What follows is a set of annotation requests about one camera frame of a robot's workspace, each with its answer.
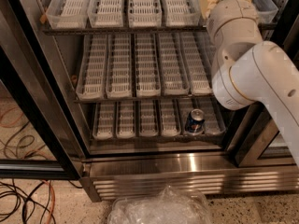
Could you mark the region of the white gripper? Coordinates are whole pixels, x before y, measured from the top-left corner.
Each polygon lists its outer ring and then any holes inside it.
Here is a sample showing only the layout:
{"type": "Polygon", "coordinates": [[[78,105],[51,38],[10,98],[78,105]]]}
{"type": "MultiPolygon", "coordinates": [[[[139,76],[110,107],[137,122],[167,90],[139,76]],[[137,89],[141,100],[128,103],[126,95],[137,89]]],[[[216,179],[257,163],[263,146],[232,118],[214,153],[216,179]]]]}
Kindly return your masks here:
{"type": "Polygon", "coordinates": [[[252,0],[199,0],[210,41],[221,44],[263,41],[258,28],[258,14],[252,0]]]}

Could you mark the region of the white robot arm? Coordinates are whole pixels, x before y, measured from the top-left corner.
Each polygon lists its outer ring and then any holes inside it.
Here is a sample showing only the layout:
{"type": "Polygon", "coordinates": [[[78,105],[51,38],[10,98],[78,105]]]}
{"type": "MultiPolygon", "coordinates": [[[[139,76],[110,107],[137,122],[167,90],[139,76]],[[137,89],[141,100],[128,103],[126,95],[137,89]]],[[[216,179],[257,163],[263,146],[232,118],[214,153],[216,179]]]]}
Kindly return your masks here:
{"type": "Polygon", "coordinates": [[[238,110],[262,103],[299,165],[299,71],[276,43],[263,40],[252,0],[199,0],[216,48],[211,77],[217,101],[238,110]]]}

